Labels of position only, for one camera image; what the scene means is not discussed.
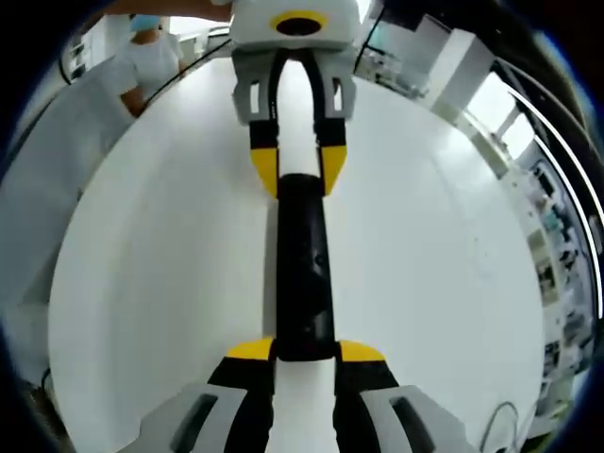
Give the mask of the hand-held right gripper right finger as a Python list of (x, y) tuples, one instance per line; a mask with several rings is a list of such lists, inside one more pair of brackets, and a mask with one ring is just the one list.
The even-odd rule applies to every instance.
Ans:
[(413, 385), (401, 386), (385, 357), (338, 343), (333, 427), (341, 452), (470, 452), (464, 424)]

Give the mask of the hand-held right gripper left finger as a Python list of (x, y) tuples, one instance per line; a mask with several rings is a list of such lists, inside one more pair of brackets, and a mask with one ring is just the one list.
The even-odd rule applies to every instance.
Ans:
[(185, 386), (141, 423), (142, 452), (263, 452), (273, 425), (274, 339), (228, 350), (210, 378)]

